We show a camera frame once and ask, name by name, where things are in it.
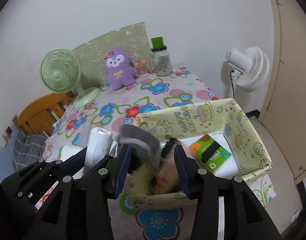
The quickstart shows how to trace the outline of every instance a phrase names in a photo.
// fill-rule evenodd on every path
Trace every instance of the black cable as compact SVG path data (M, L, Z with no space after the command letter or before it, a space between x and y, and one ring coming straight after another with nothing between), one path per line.
M231 78L231 85L232 85L232 91L233 91L233 98L234 98L234 86L233 86L233 80L231 74L234 72L234 70L231 70L230 72L230 78Z

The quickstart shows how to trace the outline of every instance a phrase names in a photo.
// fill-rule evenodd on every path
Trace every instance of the plush toy bow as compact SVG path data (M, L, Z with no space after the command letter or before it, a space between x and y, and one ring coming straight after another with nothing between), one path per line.
M116 78L119 78L119 77L122 76L121 73L123 73L123 70L120 70L120 71L118 71L118 72L115 72L115 73L114 73L114 76L116 76Z

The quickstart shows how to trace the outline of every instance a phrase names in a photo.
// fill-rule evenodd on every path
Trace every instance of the door frame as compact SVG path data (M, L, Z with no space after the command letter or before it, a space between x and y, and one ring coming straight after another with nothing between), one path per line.
M266 92L266 97L264 99L264 103L262 105L260 115L258 118L258 121L260 123L262 123L264 116L266 115L266 111L269 108L276 80L278 77L280 61L281 61L282 32L281 32L281 17L280 17L278 0L271 0L271 7L273 13L273 22L274 22L274 55L273 55L272 70L271 70L268 90Z

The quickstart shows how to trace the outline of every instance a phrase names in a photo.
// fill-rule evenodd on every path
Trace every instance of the wooden bed frame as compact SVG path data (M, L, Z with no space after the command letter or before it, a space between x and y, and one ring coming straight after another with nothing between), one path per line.
M69 106L71 98L74 98L72 92L52 93L38 98L29 104L18 118L14 118L13 123L20 131L28 135L42 134L45 131L50 136L53 131L52 125L56 122L51 111L61 118L65 112L64 104Z

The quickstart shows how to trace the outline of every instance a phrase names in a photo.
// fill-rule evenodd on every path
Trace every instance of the green jar lid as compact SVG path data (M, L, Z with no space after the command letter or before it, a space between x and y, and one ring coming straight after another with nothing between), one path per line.
M153 45L154 49L160 49L160 48L164 47L162 37L152 38L151 41L152 41L152 45Z

